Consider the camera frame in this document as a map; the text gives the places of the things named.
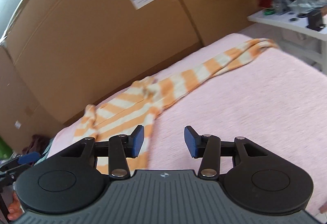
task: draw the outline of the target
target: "silver screw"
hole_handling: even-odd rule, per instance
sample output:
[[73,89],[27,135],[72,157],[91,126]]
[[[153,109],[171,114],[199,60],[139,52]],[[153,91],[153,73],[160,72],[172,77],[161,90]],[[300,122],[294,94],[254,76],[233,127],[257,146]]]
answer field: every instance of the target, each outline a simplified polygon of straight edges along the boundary
[[111,172],[111,175],[115,177],[124,177],[127,175],[127,171],[124,169],[115,169]]
[[217,172],[214,169],[203,169],[201,171],[201,175],[205,177],[213,177],[217,174]]

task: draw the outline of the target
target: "maroon cloth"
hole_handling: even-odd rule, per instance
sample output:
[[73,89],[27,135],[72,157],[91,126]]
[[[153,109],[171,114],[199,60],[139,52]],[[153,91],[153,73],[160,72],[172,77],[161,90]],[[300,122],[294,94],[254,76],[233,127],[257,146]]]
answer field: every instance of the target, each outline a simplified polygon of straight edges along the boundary
[[49,142],[50,139],[44,135],[33,135],[31,144],[29,144],[28,147],[25,147],[22,150],[22,153],[25,155],[31,152],[38,152],[42,155],[46,147],[49,145]]

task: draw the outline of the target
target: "green object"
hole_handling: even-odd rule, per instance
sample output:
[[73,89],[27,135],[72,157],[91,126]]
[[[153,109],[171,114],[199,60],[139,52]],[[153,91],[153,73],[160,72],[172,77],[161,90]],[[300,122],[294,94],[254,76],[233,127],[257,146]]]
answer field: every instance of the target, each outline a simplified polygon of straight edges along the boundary
[[273,8],[266,8],[264,9],[264,15],[269,16],[275,14],[275,10]]
[[12,154],[12,149],[0,138],[0,159],[9,159]]

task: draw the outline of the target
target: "white table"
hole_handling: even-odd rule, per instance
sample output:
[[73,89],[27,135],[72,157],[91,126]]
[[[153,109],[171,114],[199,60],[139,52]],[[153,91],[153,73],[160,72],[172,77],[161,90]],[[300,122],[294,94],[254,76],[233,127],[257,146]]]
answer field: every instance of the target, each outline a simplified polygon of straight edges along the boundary
[[[278,44],[283,47],[290,48],[300,55],[303,55],[316,63],[321,65],[322,71],[327,75],[327,26],[321,31],[315,31],[306,28],[308,25],[307,18],[299,18],[296,22],[290,22],[289,19],[296,17],[296,14],[285,13],[283,15],[270,15],[265,16],[262,11],[259,11],[251,16],[248,16],[248,20],[252,22],[262,23],[266,25],[275,26],[282,29],[290,29],[292,31],[319,39],[321,42],[321,54],[312,50],[308,50],[303,46],[295,44],[293,42],[282,39]],[[327,15],[323,17],[324,23],[327,24]]]

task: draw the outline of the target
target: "table covered with pink cloth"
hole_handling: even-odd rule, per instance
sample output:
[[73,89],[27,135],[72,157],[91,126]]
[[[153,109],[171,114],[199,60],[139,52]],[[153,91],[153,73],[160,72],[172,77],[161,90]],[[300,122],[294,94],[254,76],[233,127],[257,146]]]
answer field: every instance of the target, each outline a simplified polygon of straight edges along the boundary
[[[248,39],[228,35],[156,77],[191,69]],[[57,134],[48,157],[72,144],[78,122]],[[223,141],[247,137],[306,170],[314,182],[307,207],[312,215],[327,201],[327,77],[297,58],[269,49],[250,64],[210,79],[165,110],[155,120],[149,169],[197,172],[201,160],[188,152],[186,125]],[[222,158],[220,173],[232,168],[231,160]]]

